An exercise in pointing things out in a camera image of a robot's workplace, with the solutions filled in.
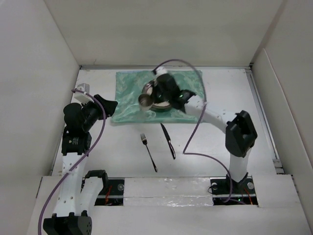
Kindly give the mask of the round metal plate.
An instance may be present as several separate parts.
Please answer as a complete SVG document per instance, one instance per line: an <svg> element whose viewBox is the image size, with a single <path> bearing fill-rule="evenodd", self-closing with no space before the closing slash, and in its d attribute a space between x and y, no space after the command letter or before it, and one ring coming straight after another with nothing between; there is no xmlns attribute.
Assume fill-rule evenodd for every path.
<svg viewBox="0 0 313 235"><path fill-rule="evenodd" d="M153 91L153 84L154 84L153 80L147 82L142 89L142 93L151 95ZM169 104L169 102L162 102L162 103L153 103L150 110L157 113L163 113L170 111L171 108L172 107Z"/></svg>

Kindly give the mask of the steel cup with white band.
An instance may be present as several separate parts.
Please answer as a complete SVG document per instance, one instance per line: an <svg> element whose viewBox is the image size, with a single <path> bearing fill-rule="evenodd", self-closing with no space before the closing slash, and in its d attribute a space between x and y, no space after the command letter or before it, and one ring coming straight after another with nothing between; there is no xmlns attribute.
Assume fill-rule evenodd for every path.
<svg viewBox="0 0 313 235"><path fill-rule="evenodd" d="M148 94L141 94L138 97L138 103L142 111L147 111L152 107L153 100Z"/></svg>

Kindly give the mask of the green satin tablecloth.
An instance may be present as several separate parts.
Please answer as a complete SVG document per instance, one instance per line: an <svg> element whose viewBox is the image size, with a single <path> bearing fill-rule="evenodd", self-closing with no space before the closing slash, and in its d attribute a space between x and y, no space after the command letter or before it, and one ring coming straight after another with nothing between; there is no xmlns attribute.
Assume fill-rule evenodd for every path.
<svg viewBox="0 0 313 235"><path fill-rule="evenodd" d="M192 70L169 71L181 89L191 90L204 97L204 89L200 78ZM151 71L127 71L116 73L115 100L118 106L112 116L112 122L122 123L196 123L199 116L187 115L179 110L171 109L167 112L148 110L141 111L138 97L145 84L154 76Z"/></svg>

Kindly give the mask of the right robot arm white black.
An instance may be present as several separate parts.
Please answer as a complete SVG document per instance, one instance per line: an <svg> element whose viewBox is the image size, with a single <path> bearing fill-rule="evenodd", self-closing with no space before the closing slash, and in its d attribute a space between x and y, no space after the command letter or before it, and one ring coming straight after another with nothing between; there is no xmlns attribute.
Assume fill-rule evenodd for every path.
<svg viewBox="0 0 313 235"><path fill-rule="evenodd" d="M225 134L225 147L230 153L230 164L226 187L237 193L244 187L247 177L247 163L250 151L258 137L250 114L238 113L214 107L190 90L182 90L174 77L167 71L157 72L153 81L152 99L154 103L168 102L173 109L209 123Z"/></svg>

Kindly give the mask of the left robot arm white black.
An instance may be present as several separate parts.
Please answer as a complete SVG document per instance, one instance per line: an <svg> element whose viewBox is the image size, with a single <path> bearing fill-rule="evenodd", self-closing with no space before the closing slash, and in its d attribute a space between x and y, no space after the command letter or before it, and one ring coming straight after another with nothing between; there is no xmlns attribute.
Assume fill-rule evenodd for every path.
<svg viewBox="0 0 313 235"><path fill-rule="evenodd" d="M100 95L82 93L77 103L64 109L65 128L62 136L62 178L50 193L51 199L59 191L50 218L40 214L38 231L48 235L90 235L92 231L91 209L98 194L109 189L105 170L84 173L89 153L95 147L90 134L98 121L106 121L117 107L117 101L105 100Z"/></svg>

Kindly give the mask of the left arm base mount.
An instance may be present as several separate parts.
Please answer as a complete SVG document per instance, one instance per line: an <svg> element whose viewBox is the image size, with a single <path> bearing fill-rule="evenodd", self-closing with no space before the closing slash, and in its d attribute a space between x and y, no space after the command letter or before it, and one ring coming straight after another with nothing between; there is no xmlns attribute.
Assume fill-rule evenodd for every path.
<svg viewBox="0 0 313 235"><path fill-rule="evenodd" d="M109 178L108 186L100 191L96 206L123 206L125 179Z"/></svg>

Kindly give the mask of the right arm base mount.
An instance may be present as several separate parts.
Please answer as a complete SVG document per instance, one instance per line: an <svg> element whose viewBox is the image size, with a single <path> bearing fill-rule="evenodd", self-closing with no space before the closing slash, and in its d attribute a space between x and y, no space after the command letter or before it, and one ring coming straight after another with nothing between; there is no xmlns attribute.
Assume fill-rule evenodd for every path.
<svg viewBox="0 0 313 235"><path fill-rule="evenodd" d="M240 184L234 182L231 194L226 177L212 177L207 191L212 195L214 206L258 205L254 182L249 176Z"/></svg>

